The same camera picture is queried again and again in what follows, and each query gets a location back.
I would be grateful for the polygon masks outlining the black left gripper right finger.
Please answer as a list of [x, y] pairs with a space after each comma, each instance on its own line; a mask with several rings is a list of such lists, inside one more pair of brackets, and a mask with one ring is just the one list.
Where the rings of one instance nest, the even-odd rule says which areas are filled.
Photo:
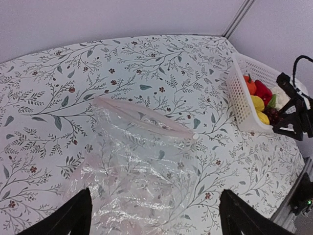
[[221, 193], [219, 213], [224, 235], [293, 235], [259, 214], [229, 189]]

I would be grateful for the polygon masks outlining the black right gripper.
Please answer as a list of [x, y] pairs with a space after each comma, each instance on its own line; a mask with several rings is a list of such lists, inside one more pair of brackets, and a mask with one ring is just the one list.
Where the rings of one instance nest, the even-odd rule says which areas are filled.
[[286, 115], [274, 127], [273, 132], [285, 135], [297, 141], [302, 141], [304, 134], [313, 136], [313, 99], [296, 97], [290, 99], [278, 112]]

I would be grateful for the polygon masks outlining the dark red toy grapes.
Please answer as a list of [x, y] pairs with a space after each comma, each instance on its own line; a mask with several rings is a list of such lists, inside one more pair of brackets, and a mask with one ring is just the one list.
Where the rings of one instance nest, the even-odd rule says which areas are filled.
[[275, 108], [265, 109], [264, 114], [268, 117], [269, 123], [272, 126], [275, 126], [276, 124], [283, 120], [283, 118], [279, 116], [279, 111]]

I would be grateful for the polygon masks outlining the red toy bell pepper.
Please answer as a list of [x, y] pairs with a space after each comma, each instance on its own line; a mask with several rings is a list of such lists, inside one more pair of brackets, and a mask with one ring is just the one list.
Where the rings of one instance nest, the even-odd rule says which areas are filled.
[[263, 100], [264, 105], [267, 106], [272, 99], [271, 90], [266, 85], [264, 85], [260, 80], [256, 80], [254, 83], [256, 86], [255, 96], [260, 97]]

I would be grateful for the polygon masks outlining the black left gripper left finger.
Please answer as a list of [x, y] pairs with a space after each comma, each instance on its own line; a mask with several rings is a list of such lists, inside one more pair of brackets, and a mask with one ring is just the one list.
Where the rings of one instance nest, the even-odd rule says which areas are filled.
[[89, 235], [91, 214], [92, 199], [90, 190], [86, 188], [19, 235]]

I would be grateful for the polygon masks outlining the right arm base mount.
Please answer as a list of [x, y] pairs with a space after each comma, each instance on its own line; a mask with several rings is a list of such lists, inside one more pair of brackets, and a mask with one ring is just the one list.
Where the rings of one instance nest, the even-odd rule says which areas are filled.
[[306, 212], [313, 205], [313, 183], [308, 173], [304, 173], [299, 185], [297, 186], [290, 203], [291, 212], [298, 216]]

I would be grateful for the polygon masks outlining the clear zip top bag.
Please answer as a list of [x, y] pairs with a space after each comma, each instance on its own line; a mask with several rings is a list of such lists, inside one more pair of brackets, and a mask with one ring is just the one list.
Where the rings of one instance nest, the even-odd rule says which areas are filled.
[[95, 134], [64, 198], [88, 188], [92, 235], [185, 235], [198, 134], [140, 105], [96, 97]]

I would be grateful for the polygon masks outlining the orange toy pumpkin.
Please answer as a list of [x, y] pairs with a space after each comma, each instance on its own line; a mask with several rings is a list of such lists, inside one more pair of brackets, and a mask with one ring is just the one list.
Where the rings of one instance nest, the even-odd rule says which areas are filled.
[[257, 91], [257, 87], [256, 87], [254, 81], [252, 80], [250, 74], [244, 75], [244, 80], [246, 82], [246, 85], [247, 85], [247, 88], [248, 88], [250, 95], [255, 95], [255, 93]]

